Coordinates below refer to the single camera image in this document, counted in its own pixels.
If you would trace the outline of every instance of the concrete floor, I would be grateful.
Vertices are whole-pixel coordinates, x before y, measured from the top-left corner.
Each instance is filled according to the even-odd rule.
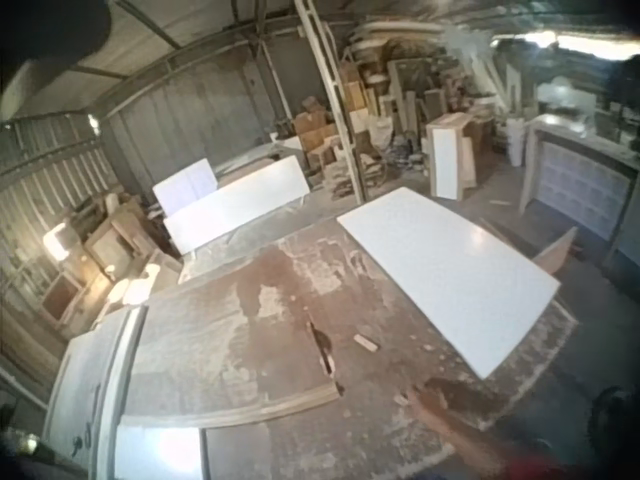
[[[523,216],[518,215],[524,171],[509,166],[501,157],[496,157],[496,161],[488,178],[480,182],[479,188],[468,190],[464,201],[440,203],[473,222],[481,217],[488,220],[525,255],[533,256],[574,224],[539,202],[533,202]],[[428,193],[426,179],[421,174],[409,173],[387,181],[372,196],[401,185]],[[495,205],[490,200],[510,205]],[[206,258],[222,255],[227,260],[240,259],[278,238],[354,206],[353,197],[333,201],[327,192],[315,191],[304,204],[287,207],[290,211],[285,215],[275,213],[257,220],[264,227],[258,229],[260,238],[254,235],[253,226],[252,232],[238,230],[229,238],[203,247],[197,252],[197,260],[187,258],[185,270],[190,272],[189,277],[197,276],[204,273],[198,271],[198,265],[211,266],[213,260],[203,262]],[[586,229],[580,229],[576,243],[583,248],[580,258],[570,257],[558,277],[562,281],[560,295],[580,325],[532,391],[511,415],[496,424],[493,433],[524,450],[539,451],[540,445],[548,445],[550,453],[562,463],[588,465],[595,458],[586,435],[592,401],[612,385],[631,389],[638,371],[640,274],[624,257],[618,258],[617,264],[622,265],[627,275],[620,277],[626,283],[615,286],[598,267],[606,243]],[[435,471],[447,478],[473,478],[457,457]]]

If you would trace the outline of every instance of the metal roof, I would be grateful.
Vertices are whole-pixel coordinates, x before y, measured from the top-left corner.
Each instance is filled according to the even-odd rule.
[[[290,0],[266,0],[267,14],[295,14]],[[103,48],[31,98],[19,116],[89,106],[125,77],[211,34],[254,18],[254,0],[111,0],[112,32]],[[513,32],[539,28],[589,30],[611,25],[597,0],[317,0],[321,15],[406,16]]]

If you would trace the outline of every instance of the white panel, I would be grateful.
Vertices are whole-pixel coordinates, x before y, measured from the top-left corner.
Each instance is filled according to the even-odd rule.
[[[523,339],[559,285],[482,228],[406,188],[338,221],[482,379]]]
[[[434,128],[433,150],[436,163],[436,195],[458,199],[458,145],[456,131]]]
[[[209,161],[203,158],[153,187],[160,206],[170,217],[218,189]]]
[[[200,480],[202,458],[197,428],[118,426],[116,478]]]
[[[291,156],[192,203],[164,223],[184,255],[307,193],[298,160]]]

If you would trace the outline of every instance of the person's arm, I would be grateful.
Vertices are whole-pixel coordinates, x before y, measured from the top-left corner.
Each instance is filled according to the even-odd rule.
[[[463,461],[483,479],[507,477],[509,458],[505,451],[483,433],[450,414],[442,398],[432,391],[411,389],[407,398],[416,417],[453,445]]]

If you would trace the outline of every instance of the hand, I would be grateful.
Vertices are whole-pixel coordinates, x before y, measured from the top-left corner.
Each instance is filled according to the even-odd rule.
[[[436,429],[436,427],[442,426],[449,417],[447,400],[439,389],[420,390],[413,386],[407,392],[407,399],[416,418],[430,428]]]

